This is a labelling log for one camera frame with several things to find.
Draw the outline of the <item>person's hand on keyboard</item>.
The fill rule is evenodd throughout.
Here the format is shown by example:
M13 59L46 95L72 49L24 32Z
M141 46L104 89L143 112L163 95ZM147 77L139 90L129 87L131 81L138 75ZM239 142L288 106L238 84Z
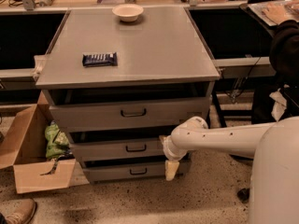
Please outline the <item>person's hand on keyboard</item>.
M292 0L286 6L269 3L266 9L263 10L263 13L270 21L274 22L275 24L281 24L291 18L287 14L288 7L294 11L298 11L299 0Z

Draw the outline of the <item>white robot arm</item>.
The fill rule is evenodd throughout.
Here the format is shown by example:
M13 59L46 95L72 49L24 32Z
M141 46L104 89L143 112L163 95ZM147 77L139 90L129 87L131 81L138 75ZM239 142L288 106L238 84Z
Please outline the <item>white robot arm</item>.
M193 117L160 140L168 181L191 150L211 149L252 158L249 224L299 224L298 117L218 129Z

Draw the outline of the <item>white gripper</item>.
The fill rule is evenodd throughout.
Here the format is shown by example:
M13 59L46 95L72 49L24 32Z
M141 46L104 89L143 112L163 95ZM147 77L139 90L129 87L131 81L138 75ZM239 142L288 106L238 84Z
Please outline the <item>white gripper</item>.
M176 147L171 136L159 135L159 140L163 145L164 155L169 159L165 162L165 179L172 181L179 168L178 161L187 154L187 150Z

